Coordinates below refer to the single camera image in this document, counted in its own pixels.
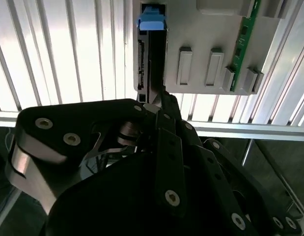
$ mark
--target corrugated white wall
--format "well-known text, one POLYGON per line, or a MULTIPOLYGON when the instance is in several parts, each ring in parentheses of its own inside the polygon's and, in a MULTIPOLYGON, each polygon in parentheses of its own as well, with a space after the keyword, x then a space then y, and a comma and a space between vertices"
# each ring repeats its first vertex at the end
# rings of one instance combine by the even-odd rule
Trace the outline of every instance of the corrugated white wall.
MULTIPOLYGON (((0 119, 38 105, 135 99, 132 7, 0 0, 0 119)), ((257 95, 176 94, 182 117, 304 126, 304 0, 279 23, 263 73, 257 95)))

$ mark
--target green circuit board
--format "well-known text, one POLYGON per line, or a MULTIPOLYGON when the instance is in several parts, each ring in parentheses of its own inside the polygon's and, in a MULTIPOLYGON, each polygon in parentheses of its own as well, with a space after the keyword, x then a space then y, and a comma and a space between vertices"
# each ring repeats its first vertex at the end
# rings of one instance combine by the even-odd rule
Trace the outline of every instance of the green circuit board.
POLYGON ((236 41, 233 58, 229 67, 234 72, 234 78, 230 86, 230 91, 232 92, 235 91, 237 85, 242 62, 244 61, 245 58, 246 49, 249 44, 249 40, 252 34, 253 26, 255 23, 257 13, 259 11, 260 4, 261 4, 261 0, 255 0, 253 4, 251 16, 249 18, 243 17, 241 21, 240 31, 238 33, 238 38, 236 41))

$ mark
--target screw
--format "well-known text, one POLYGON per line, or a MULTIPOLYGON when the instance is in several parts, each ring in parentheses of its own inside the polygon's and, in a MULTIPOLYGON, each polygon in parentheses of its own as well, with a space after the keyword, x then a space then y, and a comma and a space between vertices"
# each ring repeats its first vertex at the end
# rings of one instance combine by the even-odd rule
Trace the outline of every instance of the screw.
POLYGON ((246 224, 244 222, 244 220, 241 218, 240 215, 238 215, 237 213, 232 213, 231 214, 231 219, 232 222, 234 222, 234 224, 241 230, 245 230, 246 229, 246 224))
POLYGON ((80 144, 81 139, 77 134, 67 133, 63 136, 63 140, 67 145, 77 146, 80 144))
POLYGON ((166 201, 173 207, 177 207, 180 204, 180 198, 175 191, 167 190, 165 192, 166 201))
POLYGON ((192 129, 192 125, 190 125, 189 123, 186 123, 186 127, 187 127, 188 129, 192 129))
POLYGON ((278 227, 280 227, 281 229, 284 229, 283 224, 276 217, 273 217, 273 220, 277 224, 278 227))
POLYGON ((295 222, 292 219, 290 219, 289 217, 285 217, 285 219, 291 228, 293 228, 294 230, 297 228, 295 222))
POLYGON ((38 118, 35 121, 35 125, 41 129, 50 129, 53 126, 53 123, 50 119, 47 118, 38 118))
POLYGON ((141 112, 141 111, 142 111, 142 108, 141 108, 141 107, 139 107, 139 106, 134 106, 134 108, 135 108, 136 110, 138 110, 139 112, 141 112))
POLYGON ((218 143, 213 142, 212 144, 213 144, 213 146, 214 146, 216 149, 220 149, 220 145, 219 145, 218 143))

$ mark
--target dark floor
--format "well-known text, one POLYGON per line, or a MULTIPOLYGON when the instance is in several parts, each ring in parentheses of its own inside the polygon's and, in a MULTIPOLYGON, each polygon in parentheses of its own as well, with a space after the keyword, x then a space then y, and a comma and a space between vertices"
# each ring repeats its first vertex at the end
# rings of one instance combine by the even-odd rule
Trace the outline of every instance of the dark floor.
MULTIPOLYGON (((6 133, 7 128, 0 128, 0 156, 3 158, 7 156, 4 145, 6 133)), ((220 141, 238 160, 242 160, 248 140, 220 139, 220 141)), ((304 143, 290 141, 262 141, 262 143, 282 168, 304 204, 304 143)), ((256 145, 249 153, 245 168, 283 204, 283 207, 287 208, 290 204, 290 197, 256 145)), ((3 176, 1 176, 0 184, 7 185, 3 176)), ((0 203, 7 192, 8 189, 0 190, 0 203)), ((22 194, 0 227, 0 236, 36 236, 45 217, 46 215, 37 201, 22 194)))

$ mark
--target blue connector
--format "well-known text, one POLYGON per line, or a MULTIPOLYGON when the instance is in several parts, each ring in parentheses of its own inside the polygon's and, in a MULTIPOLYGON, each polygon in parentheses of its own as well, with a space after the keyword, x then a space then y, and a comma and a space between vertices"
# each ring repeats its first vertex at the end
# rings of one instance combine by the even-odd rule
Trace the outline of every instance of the blue connector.
POLYGON ((159 9, 147 6, 138 18, 139 30, 165 30, 165 16, 159 9))

